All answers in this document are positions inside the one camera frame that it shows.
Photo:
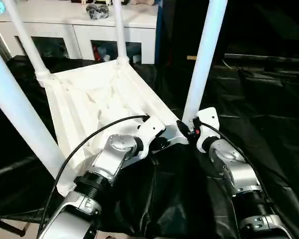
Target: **black cable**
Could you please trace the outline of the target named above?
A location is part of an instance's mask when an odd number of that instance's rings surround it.
[[[41,222],[40,222],[40,226],[39,226],[39,230],[38,230],[38,235],[37,235],[37,238],[39,238],[39,235],[42,231],[42,228],[43,228],[43,225],[44,225],[44,221],[45,221],[45,217],[46,217],[46,213],[47,213],[47,210],[48,210],[48,207],[49,207],[49,204],[50,204],[50,201],[51,201],[51,198],[52,198],[52,195],[53,195],[53,192],[54,190],[56,189],[56,185],[62,175],[62,172],[63,170],[65,169],[65,166],[68,164],[68,162],[70,161],[70,159],[73,157],[73,155],[88,141],[90,140],[92,137],[94,137],[95,135],[97,135],[98,133],[104,131],[105,129],[117,124],[117,123],[120,123],[120,122],[123,122],[123,121],[126,121],[126,120],[131,120],[131,119],[144,119],[144,120],[147,120],[149,118],[149,116],[130,116],[130,117],[126,117],[126,118],[123,118],[123,119],[119,119],[117,121],[114,121],[102,128],[100,128],[99,130],[95,131],[94,133],[90,134],[87,138],[85,138],[71,153],[70,155],[66,158],[66,160],[63,162],[55,180],[54,180],[54,184],[53,184],[53,187],[52,187],[52,190],[49,194],[49,197],[48,197],[48,200],[44,206],[44,211],[43,211],[43,214],[42,214],[42,218],[41,218]]]
[[[218,133],[224,140],[226,140],[231,146],[233,146],[233,148],[235,150],[237,150],[243,157],[244,159],[246,160],[246,162],[248,162],[250,164],[250,166],[254,169],[255,172],[256,169],[254,167],[254,165],[252,164],[252,162],[248,159],[248,157],[244,154],[244,152],[239,148],[237,147],[226,135],[224,135],[222,132],[220,132],[218,129],[214,128],[213,126],[207,124],[207,123],[203,123],[201,122],[201,125],[203,126],[206,126],[210,129],[212,129],[213,131],[215,131],[216,133]],[[264,167],[266,170],[270,171],[271,173],[275,174],[278,178],[280,178],[288,187],[290,187],[288,181],[283,177],[281,176],[279,173],[277,173],[276,171],[274,171],[273,169],[267,167],[266,165],[262,164],[262,163],[259,163],[262,167]]]

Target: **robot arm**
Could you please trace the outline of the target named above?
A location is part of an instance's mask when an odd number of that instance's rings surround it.
[[[229,142],[220,139],[217,132],[203,126],[202,122],[218,130],[216,110],[201,110],[193,120],[193,131],[199,137],[196,146],[200,152],[208,153],[226,185],[227,192],[232,196],[242,238],[266,239],[275,236],[292,239],[280,217],[271,208],[251,165]]]
[[[76,188],[66,196],[39,239],[93,239],[96,227],[92,222],[101,214],[119,171],[145,158],[150,143],[163,130],[165,125],[150,117],[136,135],[111,135],[104,149],[87,159],[90,166],[75,179]]]

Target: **black cloth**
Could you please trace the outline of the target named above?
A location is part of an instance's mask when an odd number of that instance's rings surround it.
[[[45,63],[52,72],[94,64],[52,58]],[[30,63],[14,58],[8,66],[54,135],[45,92]],[[135,69],[181,118],[191,72]],[[277,212],[299,238],[299,76],[213,70],[201,105],[206,107],[217,109],[220,130],[247,154]],[[0,169],[29,156],[33,153],[0,111]],[[38,222],[52,183],[38,159],[1,175],[0,218]],[[50,214],[60,200],[55,193]],[[179,144],[121,172],[99,228],[147,238],[238,238],[230,197],[209,160]]]

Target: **white table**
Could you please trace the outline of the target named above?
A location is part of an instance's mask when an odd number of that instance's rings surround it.
[[[63,38],[71,59],[94,60],[91,40],[116,41],[113,7],[106,19],[91,20],[86,5],[69,0],[29,0],[18,4],[21,19],[31,36]],[[126,42],[139,42],[142,63],[154,64],[158,6],[122,6]],[[7,12],[0,15],[0,34],[12,57],[24,55]]]

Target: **white tube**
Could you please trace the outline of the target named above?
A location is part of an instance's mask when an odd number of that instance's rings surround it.
[[[1,57],[0,108],[55,178],[65,157]],[[66,167],[60,178],[59,191],[73,188],[75,176],[74,170]]]
[[[224,19],[227,0],[209,0],[203,33],[191,78],[182,121],[191,128],[203,97],[208,73],[213,60],[220,28]]]
[[[126,53],[126,44],[124,38],[124,26],[122,19],[122,10],[121,10],[121,0],[113,0],[114,5],[114,16],[115,16],[115,30],[116,30],[116,39],[118,44],[118,61],[119,63],[126,62],[128,60]]]
[[[14,24],[20,41],[34,67],[37,80],[45,80],[50,77],[49,70],[45,67],[38,50],[36,49],[32,38],[27,33],[24,24],[17,12],[15,0],[3,0],[11,21]]]

